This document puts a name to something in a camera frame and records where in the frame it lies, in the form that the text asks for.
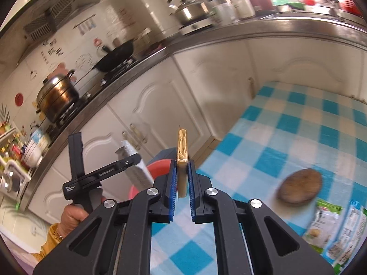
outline pot lid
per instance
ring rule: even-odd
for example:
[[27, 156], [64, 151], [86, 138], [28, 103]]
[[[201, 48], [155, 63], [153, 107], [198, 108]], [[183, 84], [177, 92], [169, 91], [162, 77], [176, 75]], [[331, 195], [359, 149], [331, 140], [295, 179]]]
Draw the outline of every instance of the pot lid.
[[198, 0], [182, 0], [182, 3], [178, 6], [176, 11], [181, 11], [194, 4], [201, 4], [201, 2]]
[[59, 82], [67, 78], [66, 75], [58, 74], [50, 78], [41, 88], [40, 92], [37, 94], [37, 106], [39, 106], [40, 102], [43, 100], [43, 98], [48, 94], [49, 91], [52, 90]]

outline bowl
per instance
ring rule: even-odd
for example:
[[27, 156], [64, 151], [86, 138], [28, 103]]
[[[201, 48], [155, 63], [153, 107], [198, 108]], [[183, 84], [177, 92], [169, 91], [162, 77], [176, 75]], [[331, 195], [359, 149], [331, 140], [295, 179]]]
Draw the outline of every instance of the bowl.
[[41, 163], [42, 159], [43, 157], [40, 147], [37, 146], [34, 140], [30, 140], [24, 152], [24, 163], [27, 164], [30, 168], [35, 168]]

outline wok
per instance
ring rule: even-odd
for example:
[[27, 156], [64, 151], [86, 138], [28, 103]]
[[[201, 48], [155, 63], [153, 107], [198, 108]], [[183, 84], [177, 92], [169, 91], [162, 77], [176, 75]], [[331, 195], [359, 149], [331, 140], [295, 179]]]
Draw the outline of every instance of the wok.
[[126, 41], [114, 50], [110, 50], [107, 46], [103, 46], [102, 49], [108, 54], [99, 60], [92, 69], [96, 68], [101, 72], [109, 72], [133, 55], [133, 39]]

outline tiled wall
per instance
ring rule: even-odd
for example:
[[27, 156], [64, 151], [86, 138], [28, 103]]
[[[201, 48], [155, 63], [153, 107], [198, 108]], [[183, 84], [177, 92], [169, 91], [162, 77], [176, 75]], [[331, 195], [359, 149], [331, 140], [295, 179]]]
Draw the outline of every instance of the tiled wall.
[[[123, 43], [147, 27], [152, 30], [149, 34], [151, 39], [162, 39], [161, 30], [142, 0], [101, 0], [69, 21], [20, 62], [0, 85], [0, 103], [10, 110], [11, 120], [19, 128], [24, 125], [29, 133], [32, 121], [43, 121], [43, 116], [37, 115], [34, 107], [37, 94], [43, 86], [42, 81], [59, 63], [65, 63], [65, 72], [76, 70], [75, 88], [82, 96], [103, 77], [96, 70], [89, 72], [104, 56], [104, 52], [96, 45], [102, 41], [113, 49], [112, 41], [116, 37]], [[22, 94], [24, 100], [21, 106], [15, 104], [18, 93]]]

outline cooking pot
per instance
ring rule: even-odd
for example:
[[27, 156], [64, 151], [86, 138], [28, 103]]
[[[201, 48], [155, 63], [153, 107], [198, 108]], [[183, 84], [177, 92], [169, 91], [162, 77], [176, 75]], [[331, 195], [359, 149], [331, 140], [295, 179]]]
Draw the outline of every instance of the cooking pot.
[[43, 112], [51, 123], [55, 123], [65, 111], [79, 99], [78, 91], [70, 81], [75, 70], [67, 75], [58, 74], [45, 79], [37, 95], [37, 113]]
[[172, 1], [168, 0], [167, 3], [175, 10], [175, 17], [184, 26], [207, 18], [208, 10], [200, 0], [181, 0], [178, 7], [171, 4]]

